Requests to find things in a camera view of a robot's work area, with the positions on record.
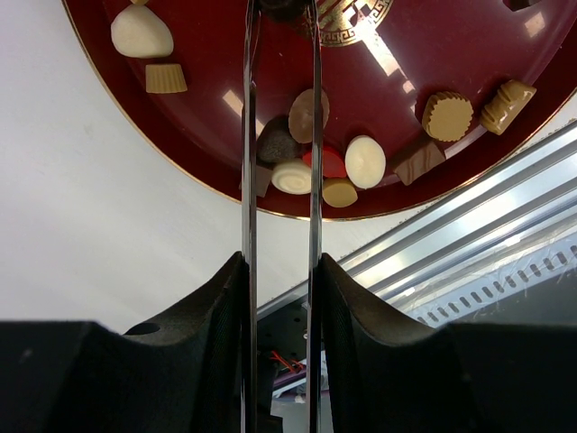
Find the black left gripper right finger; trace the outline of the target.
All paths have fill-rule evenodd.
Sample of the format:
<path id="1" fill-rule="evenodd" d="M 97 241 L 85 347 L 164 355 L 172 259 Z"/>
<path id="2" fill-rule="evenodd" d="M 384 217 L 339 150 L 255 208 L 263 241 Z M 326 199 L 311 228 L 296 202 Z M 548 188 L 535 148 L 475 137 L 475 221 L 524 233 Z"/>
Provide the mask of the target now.
<path id="1" fill-rule="evenodd" d="M 363 288 L 328 254 L 320 278 L 335 431 L 575 431 L 575 327 L 433 328 Z"/>

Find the brown oval chocolate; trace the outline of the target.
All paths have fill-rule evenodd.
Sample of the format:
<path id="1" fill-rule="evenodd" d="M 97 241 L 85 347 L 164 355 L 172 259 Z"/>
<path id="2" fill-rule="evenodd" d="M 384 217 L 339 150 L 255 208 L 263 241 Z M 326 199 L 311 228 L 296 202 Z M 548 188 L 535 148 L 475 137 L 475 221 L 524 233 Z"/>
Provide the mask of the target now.
<path id="1" fill-rule="evenodd" d="M 288 129 L 297 143 L 311 143 L 315 116 L 315 92 L 312 88 L 303 91 L 293 101 L 288 112 Z"/>

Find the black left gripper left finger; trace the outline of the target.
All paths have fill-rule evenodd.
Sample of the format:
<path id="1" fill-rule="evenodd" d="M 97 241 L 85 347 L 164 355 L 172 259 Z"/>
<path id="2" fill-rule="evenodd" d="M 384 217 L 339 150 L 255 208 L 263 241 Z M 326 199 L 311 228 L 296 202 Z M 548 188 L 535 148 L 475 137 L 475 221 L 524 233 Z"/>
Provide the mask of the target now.
<path id="1" fill-rule="evenodd" d="M 93 321 L 1 325 L 4 432 L 236 432 L 244 262 L 117 334 Z"/>

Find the metal tongs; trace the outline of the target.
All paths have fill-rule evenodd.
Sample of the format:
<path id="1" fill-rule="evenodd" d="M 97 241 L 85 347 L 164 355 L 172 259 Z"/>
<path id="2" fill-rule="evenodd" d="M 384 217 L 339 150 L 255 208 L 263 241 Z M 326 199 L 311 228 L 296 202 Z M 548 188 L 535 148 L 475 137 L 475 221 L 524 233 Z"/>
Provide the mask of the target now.
<path id="1" fill-rule="evenodd" d="M 307 2 L 313 47 L 314 115 L 312 126 L 312 175 L 307 278 L 307 432 L 321 429 L 322 305 L 319 264 L 322 255 L 323 131 L 322 61 L 316 2 Z M 257 430 L 257 222 L 256 222 L 256 52 L 261 13 L 256 3 L 246 8 L 243 56 L 243 167 L 242 167 L 242 254 L 247 272 L 247 294 L 242 307 L 241 431 Z"/>

